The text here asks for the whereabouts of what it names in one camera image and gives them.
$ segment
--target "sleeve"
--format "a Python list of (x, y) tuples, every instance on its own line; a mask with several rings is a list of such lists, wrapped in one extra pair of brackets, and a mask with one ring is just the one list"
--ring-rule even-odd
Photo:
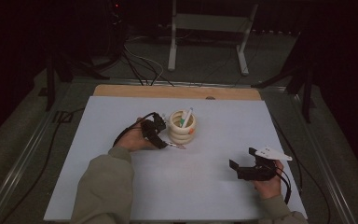
[(133, 175), (131, 155), (123, 147), (91, 160), (79, 180), (70, 223), (130, 223)]
[(307, 224), (308, 221), (299, 212), (290, 212), (283, 196), (275, 196), (261, 201), (262, 206), (268, 213), (267, 218), (260, 219), (259, 224)]

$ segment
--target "cup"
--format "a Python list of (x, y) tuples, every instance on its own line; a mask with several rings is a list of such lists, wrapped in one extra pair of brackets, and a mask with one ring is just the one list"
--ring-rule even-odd
[(194, 138), (197, 120), (193, 113), (185, 127), (180, 127), (180, 119), (185, 110), (178, 110), (170, 115), (168, 136), (175, 144), (185, 145)]

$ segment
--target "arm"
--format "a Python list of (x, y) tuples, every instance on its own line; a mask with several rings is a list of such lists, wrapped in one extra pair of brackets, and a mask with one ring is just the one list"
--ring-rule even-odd
[[(282, 173), (283, 165), (275, 161), (278, 174)], [(269, 181), (253, 181), (255, 188), (260, 193), (261, 204), (266, 210), (268, 217), (260, 219), (259, 224), (306, 224), (308, 221), (301, 213), (291, 212), (283, 201), (281, 195), (281, 179), (274, 176)]]
[(134, 174), (130, 152), (144, 147), (154, 146), (143, 138), (139, 123), (107, 155), (91, 160), (77, 186), (71, 224), (130, 223)]

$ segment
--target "person's right hand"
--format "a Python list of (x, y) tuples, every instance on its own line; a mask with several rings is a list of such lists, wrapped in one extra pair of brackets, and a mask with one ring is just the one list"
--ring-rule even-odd
[(151, 142), (142, 135), (141, 123), (137, 123), (132, 129), (127, 131), (115, 144), (115, 147), (124, 147), (129, 152), (141, 150), (144, 147), (156, 148)]
[[(283, 165), (280, 161), (275, 161), (278, 169), (276, 170), (279, 175), (282, 174)], [(281, 194), (281, 179), (275, 175), (267, 181), (252, 181), (255, 185), (255, 189), (260, 193), (261, 199), (268, 199)]]

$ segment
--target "white tabletop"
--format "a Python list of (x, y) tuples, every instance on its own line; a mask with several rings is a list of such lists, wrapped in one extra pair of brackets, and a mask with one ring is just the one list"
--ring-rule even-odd
[[(107, 153), (115, 138), (150, 112), (168, 117), (194, 108), (198, 126), (187, 149), (166, 147), (131, 154), (135, 170), (132, 221), (249, 220), (264, 216), (251, 182), (237, 179), (228, 160), (254, 166), (248, 148), (282, 151), (263, 101), (91, 96), (69, 150), (44, 220), (70, 219), (78, 180), (91, 159)], [(169, 141), (167, 131), (159, 135)], [(292, 182), (289, 207), (306, 215)]]

